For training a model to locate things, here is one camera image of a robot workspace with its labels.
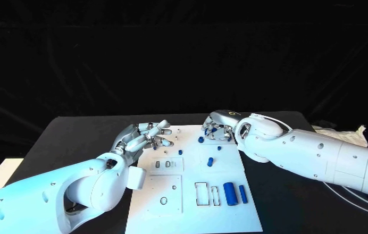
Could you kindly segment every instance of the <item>white board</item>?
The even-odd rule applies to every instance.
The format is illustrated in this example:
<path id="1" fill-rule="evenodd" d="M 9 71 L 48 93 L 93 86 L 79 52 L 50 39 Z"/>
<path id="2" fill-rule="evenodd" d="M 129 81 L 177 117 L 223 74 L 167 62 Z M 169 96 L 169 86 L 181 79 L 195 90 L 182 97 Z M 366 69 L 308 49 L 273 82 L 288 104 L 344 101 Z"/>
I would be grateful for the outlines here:
<path id="1" fill-rule="evenodd" d="M 142 190 L 135 190 L 132 195 L 129 221 L 126 233 L 231 233 L 263 231 L 256 205 L 252 197 L 244 166 L 236 143 L 216 141 L 198 143 L 200 136 L 204 136 L 200 125 L 172 126 L 174 134 L 165 136 L 175 142 L 174 147 L 159 147 L 158 150 L 146 149 L 139 159 L 139 167 L 148 170 L 146 181 Z M 214 158 L 213 167 L 207 166 L 210 157 Z M 182 166 L 171 168 L 169 172 L 154 169 L 155 158 L 175 158 Z M 171 210 L 165 215 L 156 213 L 158 199 L 169 191 L 174 179 L 181 176 L 181 199 L 182 209 Z M 164 193 L 154 194 L 151 178 L 164 179 L 156 189 Z M 210 206 L 198 206 L 197 182 L 207 182 Z M 224 191 L 224 183 L 233 182 L 239 198 L 239 205 L 229 206 Z M 249 203 L 244 204 L 240 195 L 240 185 L 244 185 Z M 218 187 L 220 206 L 214 206 L 211 187 Z"/>

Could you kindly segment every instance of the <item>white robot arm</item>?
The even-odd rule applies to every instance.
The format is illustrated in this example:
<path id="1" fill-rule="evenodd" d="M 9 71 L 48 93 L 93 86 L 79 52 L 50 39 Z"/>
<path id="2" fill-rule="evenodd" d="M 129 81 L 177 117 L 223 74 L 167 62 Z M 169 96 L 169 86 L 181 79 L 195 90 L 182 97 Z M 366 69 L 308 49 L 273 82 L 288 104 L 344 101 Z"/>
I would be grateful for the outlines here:
<path id="1" fill-rule="evenodd" d="M 242 118 L 229 110 L 213 112 L 203 130 L 208 139 L 236 139 L 239 149 L 259 161 L 311 179 L 347 186 L 368 194 L 368 148 L 318 133 L 283 131 L 279 120 L 259 114 Z"/>
<path id="2" fill-rule="evenodd" d="M 110 211 L 126 187 L 142 189 L 146 170 L 130 166 L 143 148 L 174 146 L 168 121 L 130 125 L 96 159 L 27 178 L 0 189 L 0 233 L 71 233 Z M 74 203 L 66 206 L 66 200 Z"/>

